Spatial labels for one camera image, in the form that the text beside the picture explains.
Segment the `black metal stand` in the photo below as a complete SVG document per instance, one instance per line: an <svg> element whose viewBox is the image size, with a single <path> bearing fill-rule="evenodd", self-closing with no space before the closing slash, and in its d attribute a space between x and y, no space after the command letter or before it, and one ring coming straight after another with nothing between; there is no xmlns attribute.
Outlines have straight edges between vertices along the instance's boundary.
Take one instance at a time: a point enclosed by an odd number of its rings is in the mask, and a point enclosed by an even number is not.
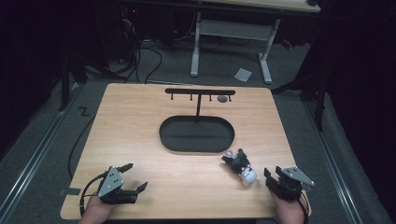
<svg viewBox="0 0 396 224"><path fill-rule="evenodd" d="M272 94L280 94L286 90L301 90L300 99L302 101L316 101L314 110L314 122L322 132L322 116L325 109L325 92L327 77L325 75L310 75L308 77L297 77L292 82L271 90Z"/></svg>
<svg viewBox="0 0 396 224"><path fill-rule="evenodd" d="M87 82L88 77L85 73L83 59L80 55L66 54L62 60L61 111L65 111L70 101L70 77L73 77L77 84L85 84Z"/></svg>

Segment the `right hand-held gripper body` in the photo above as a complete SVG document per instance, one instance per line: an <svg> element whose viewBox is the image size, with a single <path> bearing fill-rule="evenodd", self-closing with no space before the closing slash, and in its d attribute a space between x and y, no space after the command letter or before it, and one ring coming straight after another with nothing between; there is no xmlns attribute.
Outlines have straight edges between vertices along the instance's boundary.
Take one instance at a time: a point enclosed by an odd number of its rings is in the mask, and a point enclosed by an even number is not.
<svg viewBox="0 0 396 224"><path fill-rule="evenodd" d="M284 201L297 201L303 190L315 186L315 182L298 167L282 168L282 172L278 180L273 178L270 190Z"/></svg>

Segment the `white metal desk frame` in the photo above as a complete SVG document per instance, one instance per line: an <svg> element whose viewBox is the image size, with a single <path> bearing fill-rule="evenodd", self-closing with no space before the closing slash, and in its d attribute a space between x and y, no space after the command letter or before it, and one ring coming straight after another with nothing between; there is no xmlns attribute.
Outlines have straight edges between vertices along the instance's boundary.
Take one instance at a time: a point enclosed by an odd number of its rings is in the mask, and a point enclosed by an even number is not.
<svg viewBox="0 0 396 224"><path fill-rule="evenodd" d="M207 20L202 19L201 13L198 12L196 15L194 46L191 58L191 76L197 77L199 74L200 37L202 35L231 37L259 40L266 43L263 52L258 54L258 59L264 82L266 84L271 84L273 80L269 71L267 57L275 40L279 24L280 19L275 19L272 25Z"/></svg>

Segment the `person's right hand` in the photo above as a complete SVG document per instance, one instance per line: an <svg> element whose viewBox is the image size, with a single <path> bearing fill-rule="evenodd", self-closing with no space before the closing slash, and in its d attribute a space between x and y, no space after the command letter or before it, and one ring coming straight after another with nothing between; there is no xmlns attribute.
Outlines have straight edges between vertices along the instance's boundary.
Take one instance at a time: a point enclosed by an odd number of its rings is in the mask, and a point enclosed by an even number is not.
<svg viewBox="0 0 396 224"><path fill-rule="evenodd" d="M270 194L275 201L277 216L282 224L304 224L309 208L305 199L288 202L278 198L272 191Z"/></svg>

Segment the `black hook rack with tray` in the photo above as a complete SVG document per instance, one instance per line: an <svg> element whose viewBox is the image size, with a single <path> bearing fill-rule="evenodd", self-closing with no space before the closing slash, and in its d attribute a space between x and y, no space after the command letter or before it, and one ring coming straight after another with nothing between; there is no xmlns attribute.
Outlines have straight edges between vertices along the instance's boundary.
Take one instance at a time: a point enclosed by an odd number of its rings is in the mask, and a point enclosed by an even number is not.
<svg viewBox="0 0 396 224"><path fill-rule="evenodd" d="M228 149L234 140L233 125L224 118L201 116L202 97L209 101L213 96L224 96L231 102L234 90L174 89L164 90L174 99L175 94L186 94L192 99L197 96L196 114L193 116L172 116L163 121L159 128L162 144L176 152L219 153Z"/></svg>

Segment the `black and white plush keychain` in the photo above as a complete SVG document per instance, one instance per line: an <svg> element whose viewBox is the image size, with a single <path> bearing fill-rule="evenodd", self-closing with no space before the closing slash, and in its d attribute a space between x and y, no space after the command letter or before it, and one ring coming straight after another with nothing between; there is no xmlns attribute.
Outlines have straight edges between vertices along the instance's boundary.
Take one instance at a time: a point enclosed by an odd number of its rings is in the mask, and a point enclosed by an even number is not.
<svg viewBox="0 0 396 224"><path fill-rule="evenodd" d="M257 174L252 169L248 156L242 148L236 152L227 150L221 159L240 177L243 186L249 186L257 180Z"/></svg>

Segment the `grey paper sheet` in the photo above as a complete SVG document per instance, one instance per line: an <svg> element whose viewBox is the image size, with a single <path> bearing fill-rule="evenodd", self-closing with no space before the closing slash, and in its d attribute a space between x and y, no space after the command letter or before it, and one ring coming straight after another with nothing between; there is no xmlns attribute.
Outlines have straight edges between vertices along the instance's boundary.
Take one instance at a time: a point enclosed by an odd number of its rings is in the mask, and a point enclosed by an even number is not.
<svg viewBox="0 0 396 224"><path fill-rule="evenodd" d="M240 68L236 74L234 75L234 77L240 81L243 82L247 82L250 78L250 76L252 75L252 73L246 69Z"/></svg>

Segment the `grey tape strip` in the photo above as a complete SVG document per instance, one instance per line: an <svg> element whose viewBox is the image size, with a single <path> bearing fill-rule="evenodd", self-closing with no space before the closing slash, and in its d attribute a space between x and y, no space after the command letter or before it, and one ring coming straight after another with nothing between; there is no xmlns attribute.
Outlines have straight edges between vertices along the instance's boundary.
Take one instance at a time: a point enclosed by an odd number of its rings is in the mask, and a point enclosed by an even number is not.
<svg viewBox="0 0 396 224"><path fill-rule="evenodd" d="M75 188L68 188L68 189L60 189L58 192L59 196L65 196L65 195L79 195L81 192L81 189L75 189Z"/></svg>

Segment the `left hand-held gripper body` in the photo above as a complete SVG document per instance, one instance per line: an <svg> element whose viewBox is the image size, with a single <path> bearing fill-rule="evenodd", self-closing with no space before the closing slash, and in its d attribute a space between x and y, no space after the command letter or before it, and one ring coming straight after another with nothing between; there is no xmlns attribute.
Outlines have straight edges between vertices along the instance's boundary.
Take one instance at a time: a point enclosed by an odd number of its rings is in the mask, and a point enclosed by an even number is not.
<svg viewBox="0 0 396 224"><path fill-rule="evenodd" d="M103 203L124 204L135 203L139 192L136 190L123 190L124 180L117 167L110 166L104 179L101 181L97 196Z"/></svg>

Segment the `person's left hand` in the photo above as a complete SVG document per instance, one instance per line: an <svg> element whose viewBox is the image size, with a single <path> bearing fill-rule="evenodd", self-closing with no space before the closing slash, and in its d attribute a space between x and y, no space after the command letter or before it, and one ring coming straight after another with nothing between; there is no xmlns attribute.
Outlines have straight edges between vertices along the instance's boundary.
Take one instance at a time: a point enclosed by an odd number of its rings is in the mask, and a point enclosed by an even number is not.
<svg viewBox="0 0 396 224"><path fill-rule="evenodd" d="M97 196L91 196L78 224L104 224L115 208L115 204L103 203Z"/></svg>

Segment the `metal floor rail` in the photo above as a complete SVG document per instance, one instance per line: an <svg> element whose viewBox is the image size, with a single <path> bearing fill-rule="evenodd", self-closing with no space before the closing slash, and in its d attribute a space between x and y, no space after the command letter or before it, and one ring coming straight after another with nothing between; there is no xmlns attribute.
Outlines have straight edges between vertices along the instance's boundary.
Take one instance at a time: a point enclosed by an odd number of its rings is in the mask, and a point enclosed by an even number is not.
<svg viewBox="0 0 396 224"><path fill-rule="evenodd" d="M325 160L325 164L328 169L328 173L331 176L333 185L335 187L341 205L344 208L349 224L363 224L361 215L352 199L349 187L347 186L345 179L343 178L338 168L338 165L333 157L325 134L319 129L318 125L316 124L313 106L307 102L302 102L302 105L304 107L305 113L310 120L310 123L315 130L316 136L320 144L320 149L323 154L323 159Z"/></svg>
<svg viewBox="0 0 396 224"><path fill-rule="evenodd" d="M54 135L84 84L73 84L62 105L61 88L33 115L6 157L0 161L0 224L6 224L46 154Z"/></svg>

